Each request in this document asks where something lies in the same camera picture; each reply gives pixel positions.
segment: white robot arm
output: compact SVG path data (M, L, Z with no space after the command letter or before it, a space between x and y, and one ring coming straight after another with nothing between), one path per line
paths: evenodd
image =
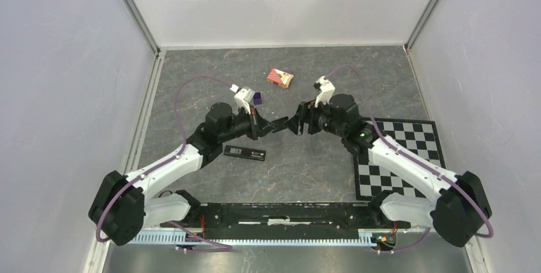
M222 153L223 142L246 135L256 140L270 132L288 128L302 134L308 124L310 135L326 131L341 137L346 149L364 156L398 175L417 188L426 198L412 198L384 191L370 206L382 215L381 220L406 221L414 225L433 227L445 240L455 246L464 246L484 224L472 206L442 177L449 179L474 199L487 218L492 214L481 182L470 172L458 175L422 159L402 147L390 136L379 136L376 128L359 115L353 97L334 95L335 88L325 77L319 78L315 87L319 95L313 101L299 105L297 113L269 122L261 118L249 104L253 91L237 91L237 115L226 103L214 104L205 122L186 140L184 151L179 147L169 155L125 177L114 171L103 180L89 211L89 217L98 224L106 206L123 187L138 177L111 207L105 216L102 230L119 246L128 243L137 233L149 226L166 221L181 221L190 211L189 200L174 193L163 198L153 198L158 192L182 176L203 168ZM425 167L437 170L439 176Z
M214 104L205 116L205 122L188 137L186 144L163 158L126 176L116 171L109 173L96 194L89 218L98 225L105 214L101 230L118 246L128 243L143 228L184 219L190 210L187 199L176 193L163 198L153 197L182 176L216 159L222 153L224 142L245 135L257 140L285 128L283 122L287 117L270 122L258 114L249 104L253 95L254 91L247 87L236 92L235 101L239 107L236 115L230 105ZM106 212L114 196L126 186L129 187Z
M426 196L414 198L383 191L371 205L379 208L387 219L433 227L449 243L464 246L484 220L451 182L464 190L487 218L492 215L476 175L471 172L458 175L424 160L390 136L378 136L377 128L359 115L353 97L333 96L335 88L325 77L319 78L314 86L319 95L299 105L297 113L285 123L290 130L302 134L307 124L311 135L326 131L339 136L349 152L395 173ZM436 170L439 175L427 170Z

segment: purple cable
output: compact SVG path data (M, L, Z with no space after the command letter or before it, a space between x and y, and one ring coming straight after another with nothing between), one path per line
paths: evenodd
M233 249L232 246L229 246L227 244L223 244L223 243L218 243L218 242L214 242L214 241L210 241L210 240L207 240L203 237L199 237L198 235L192 233L191 231L185 229L185 227L183 227L182 225L180 225L179 223L176 223L175 221L169 221L167 222L171 225L173 225L174 227L176 228L179 228L180 230L182 230L183 232L187 233L188 235L192 236L193 238L201 241L201 242L204 242L204 243L208 243L208 244L212 244L213 246L218 246L219 248L217 249L186 249L185 252L186 253L215 253L215 252L228 252L228 251L231 251Z
M186 146L187 146L187 143L186 143L186 140L188 139L186 137L186 132L184 130L184 126L182 125L181 123L181 120L179 119L179 112L177 111L177 102L179 100L179 93L181 92L182 88L184 88L184 86L186 86L188 83L194 81L194 80L201 80L201 79L212 79L212 80L215 80L219 83L222 83L224 85L226 85L227 87L231 88L232 84L231 83L228 83L228 82L224 82L216 77L212 77L210 75L200 75L198 77L193 77L191 79L189 79L187 82L183 83L177 90L177 92L175 93L175 101L174 101L174 112L175 112L175 120L177 121L177 124L179 125L179 128L181 130L181 135L182 135L182 147L181 149L177 152L176 155L174 156L171 156L169 158L167 158L166 160L162 161L161 163L153 166L152 168L146 170L145 172L143 172L142 174L140 174L139 176L135 177L134 179L132 179L129 183L127 183L126 185L124 185L124 187L122 187L114 196L113 198L111 199L111 201L109 201L109 203L107 204L107 206L105 207L105 210L103 210L103 213L101 214L100 216L100 219L98 220L98 224L97 224L97 227L96 227L96 240L98 242L107 242L110 240L109 237L107 238L101 238L101 228L103 227L103 222L105 221L105 217L107 217L107 214L109 213L109 211L111 210L111 208L113 207L114 203L116 203L116 201L120 198L120 196L126 191L128 190L129 187L131 187L132 185L134 185L136 182L142 180L144 177L146 177L147 175L149 175L150 173L154 172L156 169L158 168L161 168L165 165L167 165L168 163L170 163L171 161L175 160L176 159L176 156L177 155L181 155L184 150L186 149Z
M336 74L338 71L341 71L342 69L345 69L345 68L353 69L353 71L355 72L355 74L357 75L357 77L360 80L361 87L362 87L362 90L364 92L364 96L367 98L367 96L366 96L366 84L364 83L364 80L362 79L360 73L357 71L357 67L355 67L355 66L353 66L351 64L344 64L342 66L339 66L339 67L335 68L329 74L327 74L325 76L325 78L329 79L331 76ZM475 211L481 217L481 219L483 219L483 222L487 226L487 229L488 229L488 232L489 232L487 234L476 233L476 236L482 237L482 238L491 238L492 236L494 236L494 228L492 227L492 224L490 223L490 221L488 220L486 215L483 213L482 209L479 207L479 205L477 205L477 203L475 203L475 201L462 188L460 188L460 186L458 186L454 181L450 180L446 176L441 175L440 172L432 169L430 166L425 165L419 159L414 158L413 156L409 155L408 153L404 153L404 152L400 151L396 146L394 146L392 143L387 141L387 139L385 139L383 134L381 133L379 127L376 125L376 119L374 119L374 116L372 115L371 112L370 112L370 120L372 120L372 123L374 124L374 129L376 130L376 133L378 134L378 137L380 137L380 139L383 141L383 143L385 143L386 146L389 147L389 149L391 149L394 152L404 156L406 159L408 159L411 162L415 163L416 165L420 166L424 170L427 170L431 174L433 174L433 175L435 175L437 177L440 177L444 182L446 182L447 184L450 184L454 189L456 189L470 203L470 205L475 209ZM427 237L428 232L430 232L430 229L428 229L427 232L425 233L425 235L423 235L423 237L421 238L421 240L419 240L416 244L412 245L412 247L417 246L418 244L420 244ZM396 250L396 251L406 251L407 249L409 249L409 247L405 247L403 249L399 249L399 250Z

